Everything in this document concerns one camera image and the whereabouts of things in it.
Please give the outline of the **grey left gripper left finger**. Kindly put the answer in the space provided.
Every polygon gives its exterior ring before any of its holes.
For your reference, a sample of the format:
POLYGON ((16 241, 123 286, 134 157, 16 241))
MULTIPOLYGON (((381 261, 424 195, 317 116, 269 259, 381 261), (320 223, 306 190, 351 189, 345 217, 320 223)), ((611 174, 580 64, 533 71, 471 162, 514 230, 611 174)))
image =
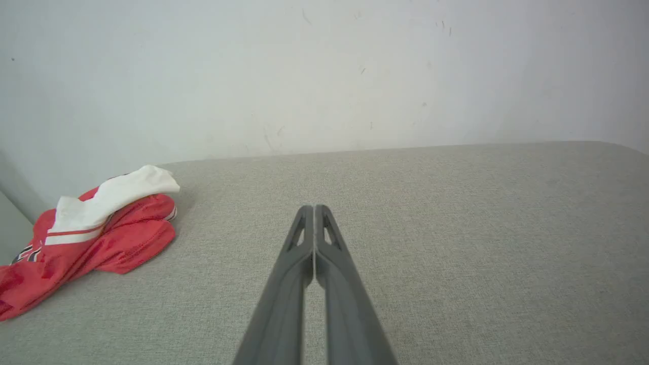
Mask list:
POLYGON ((304 291, 313 279, 314 208, 301 206, 239 345, 234 364, 304 362, 304 291))

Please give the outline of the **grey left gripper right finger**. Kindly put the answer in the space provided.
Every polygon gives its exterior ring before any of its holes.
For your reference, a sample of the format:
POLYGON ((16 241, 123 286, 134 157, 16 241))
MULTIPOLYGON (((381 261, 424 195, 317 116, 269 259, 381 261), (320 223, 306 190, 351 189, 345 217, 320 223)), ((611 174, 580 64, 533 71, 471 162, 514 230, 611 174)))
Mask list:
POLYGON ((315 275, 325 291, 329 364, 397 364, 332 211, 315 208, 315 275))

